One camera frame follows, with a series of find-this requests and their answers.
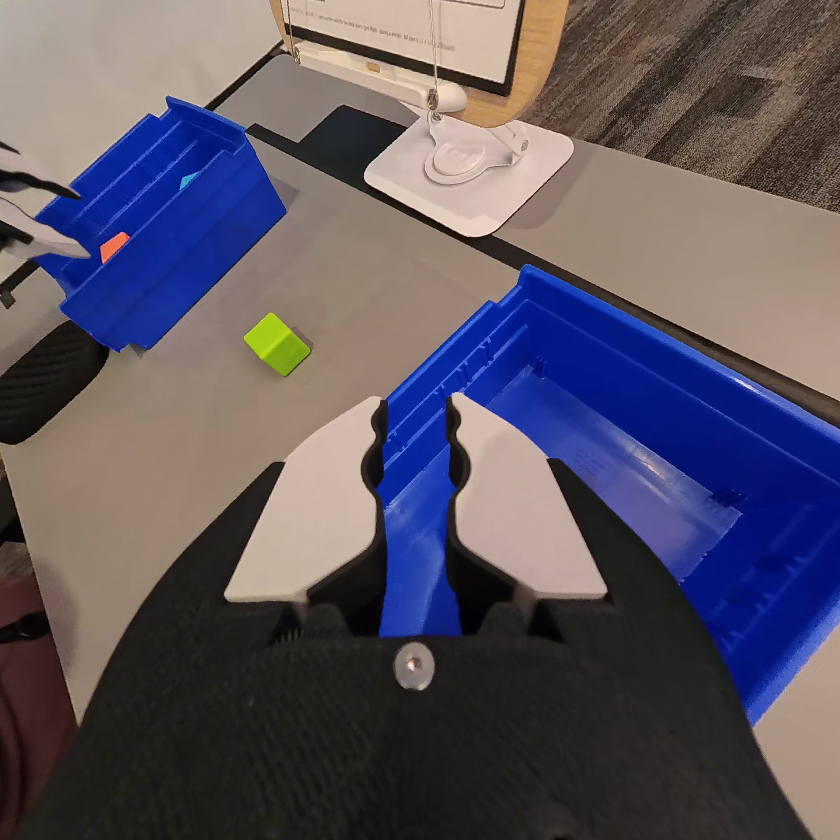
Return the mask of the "wooden instruction sign board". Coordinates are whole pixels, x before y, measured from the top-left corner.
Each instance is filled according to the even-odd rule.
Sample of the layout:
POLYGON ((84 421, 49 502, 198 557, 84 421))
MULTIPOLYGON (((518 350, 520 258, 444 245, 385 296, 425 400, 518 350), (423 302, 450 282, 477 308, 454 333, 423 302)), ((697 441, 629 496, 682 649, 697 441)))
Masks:
POLYGON ((287 20, 290 6, 269 2, 292 58, 302 67, 401 102, 416 113, 434 111, 483 129, 519 119, 540 94, 560 47, 568 1, 526 1, 515 38, 511 89, 505 96, 453 80, 435 80, 398 66, 393 59, 368 58, 358 49, 319 45, 287 20))

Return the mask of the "black textured mat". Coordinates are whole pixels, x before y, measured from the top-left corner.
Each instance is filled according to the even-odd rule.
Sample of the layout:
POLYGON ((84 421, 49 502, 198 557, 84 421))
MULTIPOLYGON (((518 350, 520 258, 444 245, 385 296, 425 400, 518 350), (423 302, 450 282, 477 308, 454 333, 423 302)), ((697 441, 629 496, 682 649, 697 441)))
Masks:
POLYGON ((38 341, 1 376, 1 443, 35 435, 94 379, 110 348, 66 321, 38 341))

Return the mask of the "green magnetic cube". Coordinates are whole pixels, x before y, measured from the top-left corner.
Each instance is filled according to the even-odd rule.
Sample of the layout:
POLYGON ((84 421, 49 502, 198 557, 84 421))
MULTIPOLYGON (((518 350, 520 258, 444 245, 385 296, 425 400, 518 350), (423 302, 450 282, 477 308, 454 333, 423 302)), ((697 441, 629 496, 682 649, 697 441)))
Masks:
POLYGON ((257 358, 284 377, 312 352, 306 341, 271 311, 247 331, 244 342, 257 358))

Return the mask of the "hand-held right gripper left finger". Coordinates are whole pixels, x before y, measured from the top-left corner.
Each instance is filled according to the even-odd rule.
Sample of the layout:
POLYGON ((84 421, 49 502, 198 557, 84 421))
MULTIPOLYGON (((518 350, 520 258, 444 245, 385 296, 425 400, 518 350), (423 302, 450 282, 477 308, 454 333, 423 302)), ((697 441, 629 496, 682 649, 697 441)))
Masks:
POLYGON ((382 617, 387 548, 377 489, 387 426, 387 401, 373 395, 289 454, 227 583, 227 602, 282 602, 300 616, 330 604, 344 617, 382 617))

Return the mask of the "blue plastic bin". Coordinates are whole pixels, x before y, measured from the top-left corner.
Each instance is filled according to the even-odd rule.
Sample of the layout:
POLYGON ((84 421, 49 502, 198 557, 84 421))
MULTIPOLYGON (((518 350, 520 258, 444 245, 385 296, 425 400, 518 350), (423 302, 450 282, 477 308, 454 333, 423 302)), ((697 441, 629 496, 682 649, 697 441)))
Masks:
POLYGON ((58 197, 36 216, 91 254, 35 258, 65 293, 59 309, 117 352, 153 347, 287 211, 243 126, 166 105, 79 174, 79 200, 58 197), (120 231, 130 241, 103 265, 100 245, 120 231))
POLYGON ((756 724, 838 624, 838 428, 534 267, 387 397, 383 636, 456 635, 455 392, 562 460, 668 567, 756 724))

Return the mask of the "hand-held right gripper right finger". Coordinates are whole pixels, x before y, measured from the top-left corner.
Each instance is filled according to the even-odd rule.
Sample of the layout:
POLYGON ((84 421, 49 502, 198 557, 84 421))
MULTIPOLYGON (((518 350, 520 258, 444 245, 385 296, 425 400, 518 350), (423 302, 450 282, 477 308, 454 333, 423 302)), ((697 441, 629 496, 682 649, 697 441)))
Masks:
POLYGON ((465 393, 447 399, 445 561, 459 617, 498 604, 604 602, 607 586, 550 466, 531 438, 465 393))

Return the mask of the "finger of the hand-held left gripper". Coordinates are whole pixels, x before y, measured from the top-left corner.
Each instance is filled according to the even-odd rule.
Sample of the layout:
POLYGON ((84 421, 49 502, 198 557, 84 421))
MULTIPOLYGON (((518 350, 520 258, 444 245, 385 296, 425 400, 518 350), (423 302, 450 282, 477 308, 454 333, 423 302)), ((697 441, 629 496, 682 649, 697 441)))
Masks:
POLYGON ((81 198, 76 190, 54 178, 37 160, 1 142, 1 191, 19 193, 29 188, 71 200, 81 198))
POLYGON ((1 250, 17 259, 54 255, 88 259, 91 254, 74 238, 35 221, 26 214, 1 216, 1 250))

